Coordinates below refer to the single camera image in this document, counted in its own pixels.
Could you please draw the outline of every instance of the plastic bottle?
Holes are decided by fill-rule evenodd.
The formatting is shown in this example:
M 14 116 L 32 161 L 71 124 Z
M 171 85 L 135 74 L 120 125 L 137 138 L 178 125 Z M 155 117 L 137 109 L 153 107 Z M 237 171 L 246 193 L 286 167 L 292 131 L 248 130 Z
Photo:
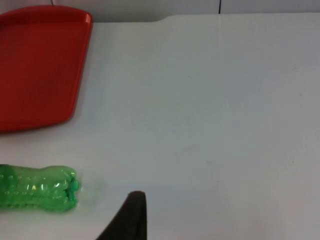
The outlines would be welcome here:
M 29 168 L 0 164 L 0 208 L 64 212 L 77 205 L 77 173 L 67 166 Z

